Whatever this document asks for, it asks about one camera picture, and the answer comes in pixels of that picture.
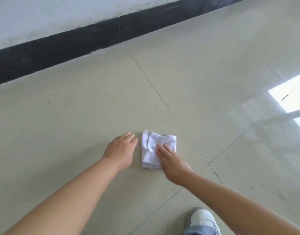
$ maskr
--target gray pants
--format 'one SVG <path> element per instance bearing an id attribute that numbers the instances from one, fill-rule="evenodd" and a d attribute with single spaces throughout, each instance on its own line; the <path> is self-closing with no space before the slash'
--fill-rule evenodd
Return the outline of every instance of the gray pants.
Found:
<path id="1" fill-rule="evenodd" d="M 186 228 L 181 235 L 215 235 L 217 232 L 210 226 L 196 225 Z"/>

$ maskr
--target shoe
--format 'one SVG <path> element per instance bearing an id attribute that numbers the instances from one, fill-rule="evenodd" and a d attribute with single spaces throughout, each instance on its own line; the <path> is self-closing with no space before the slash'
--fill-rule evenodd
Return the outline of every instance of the shoe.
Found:
<path id="1" fill-rule="evenodd" d="M 201 207 L 196 207 L 189 211 L 185 221 L 185 229 L 196 225 L 210 226 L 214 228 L 218 235 L 221 235 L 219 226 L 217 225 L 213 215 Z"/>

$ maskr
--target beige tile floor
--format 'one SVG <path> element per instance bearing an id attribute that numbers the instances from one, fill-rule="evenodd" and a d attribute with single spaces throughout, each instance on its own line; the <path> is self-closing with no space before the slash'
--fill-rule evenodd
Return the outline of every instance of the beige tile floor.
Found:
<path id="1" fill-rule="evenodd" d="M 245 0 L 0 85 L 0 234 L 144 129 L 175 134 L 197 173 L 300 225 L 299 74 L 300 0 Z M 83 234 L 178 234 L 199 205 L 142 170 L 137 148 Z"/>

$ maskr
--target white cloth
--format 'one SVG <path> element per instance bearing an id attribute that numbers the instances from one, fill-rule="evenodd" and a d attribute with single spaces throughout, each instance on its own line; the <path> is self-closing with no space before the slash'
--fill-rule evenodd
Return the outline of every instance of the white cloth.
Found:
<path id="1" fill-rule="evenodd" d="M 163 145 L 164 143 L 166 143 L 171 150 L 176 152 L 176 136 L 160 135 L 147 130 L 143 132 L 141 142 L 141 159 L 142 167 L 144 169 L 161 169 L 161 163 L 155 153 L 155 150 L 157 148 L 156 144 Z"/>

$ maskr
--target black baseboard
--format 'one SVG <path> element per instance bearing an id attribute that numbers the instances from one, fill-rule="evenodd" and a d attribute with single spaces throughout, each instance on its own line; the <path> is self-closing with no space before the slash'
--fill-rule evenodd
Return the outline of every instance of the black baseboard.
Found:
<path id="1" fill-rule="evenodd" d="M 180 0 L 0 50 L 0 84 L 240 0 Z"/>

